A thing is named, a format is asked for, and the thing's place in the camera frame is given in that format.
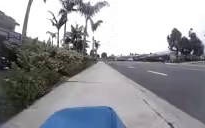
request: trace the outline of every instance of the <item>overcast sky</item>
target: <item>overcast sky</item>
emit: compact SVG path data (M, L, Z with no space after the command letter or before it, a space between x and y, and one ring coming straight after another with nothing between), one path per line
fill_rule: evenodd
M107 0L105 7L93 19L103 20L95 32L101 41L99 53L129 54L167 51L167 34L176 27L185 36L194 28L205 44L205 0ZM13 17L22 31L28 0L0 0L0 10ZM59 0L34 0L29 17L27 35L47 40L46 31L56 31L47 18L48 10L58 13ZM68 31L71 24L84 25L84 17L78 13L69 15Z

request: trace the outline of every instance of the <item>shrub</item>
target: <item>shrub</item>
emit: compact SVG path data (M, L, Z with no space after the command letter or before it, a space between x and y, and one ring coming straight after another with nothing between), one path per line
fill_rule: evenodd
M0 77L0 121L48 93L61 77L72 76L95 62L76 51L32 39L4 44L13 57L8 59L11 69Z

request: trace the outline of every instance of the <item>road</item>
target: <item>road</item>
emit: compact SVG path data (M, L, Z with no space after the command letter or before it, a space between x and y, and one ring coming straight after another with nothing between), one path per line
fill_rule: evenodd
M205 64L127 61L108 64L205 124Z

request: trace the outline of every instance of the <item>tree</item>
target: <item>tree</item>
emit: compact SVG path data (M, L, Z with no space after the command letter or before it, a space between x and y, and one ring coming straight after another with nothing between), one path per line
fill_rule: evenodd
M95 5L91 5L90 2L79 3L78 11L85 17L85 28L84 32L87 33L87 23L88 20L91 19L93 16L95 16L96 13L100 11L105 6L109 6L109 3L106 1L97 2Z
M106 53L106 52L103 52L103 53L101 54L101 58L107 58L107 53Z
M52 19L49 19L50 21L51 21L51 23L52 23L52 25L53 26L55 26L56 27L56 29L57 29L57 47L59 47L59 30L60 30L60 28L65 24L65 22L66 22L66 17L64 16L64 15L62 15L60 18L59 18L59 20L57 20L56 18L55 18L55 15L54 15L54 13L52 13L51 11L48 11L51 15L52 15Z
M66 43L71 43L73 45L73 49L80 52L82 50L84 41L83 36L86 34L84 33L84 27L76 24L74 27L71 25L71 32L67 32L66 34Z
M26 10L26 14L25 14L24 22L23 22L22 36L27 35L27 24L28 24L30 8L31 8L32 3L33 3L33 0L29 0L29 2L27 4L27 10Z
M169 49L170 51L176 52L177 62L178 62L178 54L181 49L181 38L182 38L182 34L176 28L174 28L171 34L167 36L167 41L169 43Z
M95 52L96 52L96 55L97 55L97 50L100 47L100 41L94 40L94 45L95 45Z
M49 35L50 35L50 40L51 40L51 43L52 43L52 45L53 45L53 40L54 40L54 38L56 38L56 33L47 31L46 34L49 34Z
M196 33L191 34L190 44L193 49L193 55L201 56L204 54L205 46L197 37Z
M100 26L100 24L103 23L103 21L102 20L98 20L96 23L94 23L93 20L90 18L90 23L91 23L92 31L94 33L97 30L97 28ZM92 40L93 40L92 50L94 50L94 46L97 45L97 48L96 48L96 53L97 53L97 49L99 47L99 42L97 43L96 40L94 40L94 35L92 37Z
M189 39L185 36L182 37L181 39L181 54L182 55L189 55L192 51L191 43Z
M75 9L75 6L80 3L81 0L60 0L60 3L62 5L62 9L59 11L59 15L63 15L65 17L65 25L64 25L64 43L66 38L66 24L68 21L68 14L71 12L76 12L77 9Z

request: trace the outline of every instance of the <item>concrete sidewalk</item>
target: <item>concrete sidewalk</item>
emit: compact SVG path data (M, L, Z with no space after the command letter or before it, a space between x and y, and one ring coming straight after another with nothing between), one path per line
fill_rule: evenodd
M145 92L149 94L140 85L98 62L55 88L2 127L38 128L54 112L67 107L110 106L127 128L205 128L194 119L189 120L190 124L184 124L179 121L180 117L165 112L158 102L148 99Z

